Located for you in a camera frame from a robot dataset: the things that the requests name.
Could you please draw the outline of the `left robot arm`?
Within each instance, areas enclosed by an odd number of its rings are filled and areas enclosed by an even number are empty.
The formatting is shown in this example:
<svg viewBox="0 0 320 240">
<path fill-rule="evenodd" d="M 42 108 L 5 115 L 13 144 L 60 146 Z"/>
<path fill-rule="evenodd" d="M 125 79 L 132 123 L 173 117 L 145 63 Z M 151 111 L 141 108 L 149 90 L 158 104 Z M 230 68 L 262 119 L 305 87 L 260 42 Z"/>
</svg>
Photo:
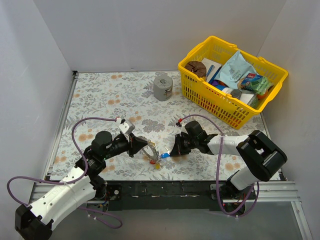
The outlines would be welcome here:
<svg viewBox="0 0 320 240">
<path fill-rule="evenodd" d="M 70 213 L 85 202 L 108 199 L 105 180 L 99 176 L 106 168 L 105 161 L 124 152 L 130 157 L 148 145 L 144 138 L 130 133 L 112 137 L 108 131 L 95 135 L 84 151 L 86 162 L 80 159 L 67 176 L 50 191 L 29 206 L 15 211 L 15 230 L 25 240 L 47 240 L 53 230 Z"/>
</svg>

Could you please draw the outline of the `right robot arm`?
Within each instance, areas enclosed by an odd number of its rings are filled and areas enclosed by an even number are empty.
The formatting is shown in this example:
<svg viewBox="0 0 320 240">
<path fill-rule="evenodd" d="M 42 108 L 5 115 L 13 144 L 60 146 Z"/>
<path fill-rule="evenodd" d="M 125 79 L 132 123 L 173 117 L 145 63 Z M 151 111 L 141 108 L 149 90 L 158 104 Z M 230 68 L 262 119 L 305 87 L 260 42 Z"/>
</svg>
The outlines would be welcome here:
<svg viewBox="0 0 320 240">
<path fill-rule="evenodd" d="M 206 155 L 221 153 L 243 159 L 245 167 L 219 187 L 221 197 L 232 199 L 239 198 L 256 182 L 268 182 L 288 160 L 287 155 L 260 130 L 241 136 L 207 134 L 195 120 L 182 126 L 181 132 L 175 135 L 170 156 L 188 155 L 193 149 Z"/>
</svg>

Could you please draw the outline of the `silver keyring with keys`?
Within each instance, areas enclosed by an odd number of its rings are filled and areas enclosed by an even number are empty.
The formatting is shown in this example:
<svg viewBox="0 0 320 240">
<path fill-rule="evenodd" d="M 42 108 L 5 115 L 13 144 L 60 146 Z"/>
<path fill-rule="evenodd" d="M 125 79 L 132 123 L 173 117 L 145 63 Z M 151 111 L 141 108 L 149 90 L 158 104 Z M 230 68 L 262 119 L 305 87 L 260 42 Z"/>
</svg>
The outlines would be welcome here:
<svg viewBox="0 0 320 240">
<path fill-rule="evenodd" d="M 149 163 L 153 165 L 156 170 L 160 170 L 161 159 L 159 151 L 156 149 L 156 144 L 144 136 L 139 136 L 139 138 L 147 142 L 147 145 L 142 148 L 142 151 L 144 155 L 148 157 Z"/>
</svg>

